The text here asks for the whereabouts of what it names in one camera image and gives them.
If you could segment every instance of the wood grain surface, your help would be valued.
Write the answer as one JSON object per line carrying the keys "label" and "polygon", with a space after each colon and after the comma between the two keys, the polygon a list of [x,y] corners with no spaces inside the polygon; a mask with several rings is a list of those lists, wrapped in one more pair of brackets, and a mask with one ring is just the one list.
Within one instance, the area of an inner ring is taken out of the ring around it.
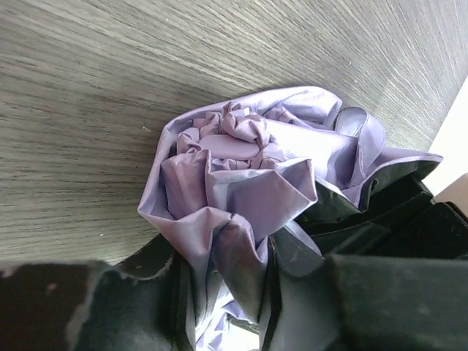
{"label": "wood grain surface", "polygon": [[312,84],[427,149],[468,74],[467,0],[0,0],[0,258],[115,262],[178,114]]}

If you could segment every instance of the gray tabletop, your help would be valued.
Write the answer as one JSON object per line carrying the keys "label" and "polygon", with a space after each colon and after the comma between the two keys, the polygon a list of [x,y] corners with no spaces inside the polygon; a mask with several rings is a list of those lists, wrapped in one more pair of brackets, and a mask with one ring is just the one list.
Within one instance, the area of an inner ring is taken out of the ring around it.
{"label": "gray tabletop", "polygon": [[427,149],[467,18],[466,0],[0,0],[0,258],[132,253],[156,235],[136,207],[164,123],[253,91],[323,86]]}

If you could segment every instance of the black fabric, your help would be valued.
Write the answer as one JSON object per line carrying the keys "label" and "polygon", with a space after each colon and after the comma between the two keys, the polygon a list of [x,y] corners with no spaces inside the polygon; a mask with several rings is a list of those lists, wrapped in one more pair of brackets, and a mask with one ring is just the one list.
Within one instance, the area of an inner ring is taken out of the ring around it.
{"label": "black fabric", "polygon": [[294,248],[281,246],[271,297],[282,307],[270,308],[276,323],[259,325],[262,351],[467,349],[468,264],[333,255],[299,276],[287,253]]}
{"label": "black fabric", "polygon": [[395,182],[411,176],[416,181],[424,179],[435,167],[437,162],[414,161],[390,165],[378,170],[366,181],[361,189],[361,201],[356,208],[341,195],[328,190],[316,182],[318,201],[300,215],[301,225],[305,223],[337,223],[352,215],[362,214],[370,208],[372,195],[386,189]]}
{"label": "black fabric", "polygon": [[160,235],[107,272],[93,295],[76,351],[192,351],[190,267]]}
{"label": "black fabric", "polygon": [[371,196],[369,210],[338,223],[299,221],[323,254],[372,254],[393,232],[433,206],[432,194],[412,175]]}
{"label": "black fabric", "polygon": [[110,267],[87,262],[1,268],[0,350],[73,350],[95,286]]}
{"label": "black fabric", "polygon": [[468,220],[450,203],[436,203],[371,250],[376,256],[455,259],[468,252]]}

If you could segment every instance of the lavender umbrella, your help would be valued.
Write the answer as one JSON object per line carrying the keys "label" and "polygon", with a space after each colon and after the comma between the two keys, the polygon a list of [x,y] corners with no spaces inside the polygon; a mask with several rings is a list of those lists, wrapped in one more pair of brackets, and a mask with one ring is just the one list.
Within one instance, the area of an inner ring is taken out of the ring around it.
{"label": "lavender umbrella", "polygon": [[340,107],[322,88],[283,88],[198,108],[163,129],[138,211],[193,269],[198,347],[219,347],[224,313],[257,320],[269,235],[287,225],[317,250],[291,222],[320,201],[317,186],[362,208],[378,172],[442,160],[385,147],[378,120]]}

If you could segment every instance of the purple fabric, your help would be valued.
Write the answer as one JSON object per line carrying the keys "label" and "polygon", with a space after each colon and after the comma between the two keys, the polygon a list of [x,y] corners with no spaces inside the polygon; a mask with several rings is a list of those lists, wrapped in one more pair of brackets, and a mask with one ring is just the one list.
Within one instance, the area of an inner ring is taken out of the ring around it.
{"label": "purple fabric", "polygon": [[192,266],[197,325],[211,322],[213,269],[242,314],[257,319],[265,238],[317,202],[315,182],[358,206],[383,167],[441,161],[386,148],[378,120],[340,107],[324,89],[283,88],[198,108],[163,129],[138,211]]}

